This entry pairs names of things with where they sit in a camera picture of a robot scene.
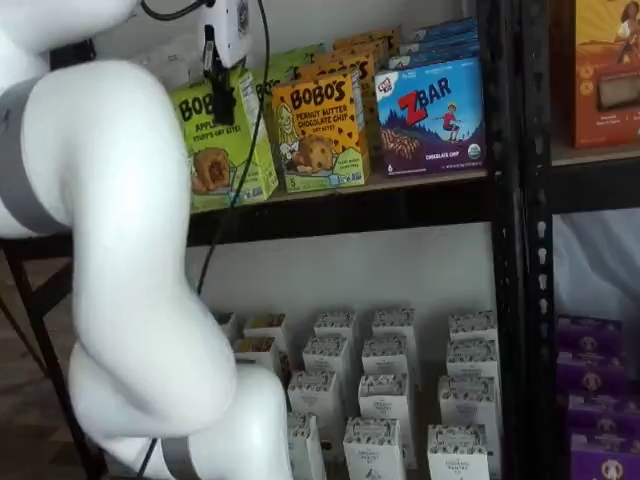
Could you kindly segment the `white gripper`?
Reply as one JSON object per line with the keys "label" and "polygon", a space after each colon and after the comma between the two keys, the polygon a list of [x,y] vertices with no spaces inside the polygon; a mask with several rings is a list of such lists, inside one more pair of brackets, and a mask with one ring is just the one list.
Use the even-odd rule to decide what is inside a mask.
{"label": "white gripper", "polygon": [[213,95],[217,123],[235,123],[236,100],[229,69],[244,59],[250,47],[249,4],[241,0],[206,1],[201,8],[203,73]]}

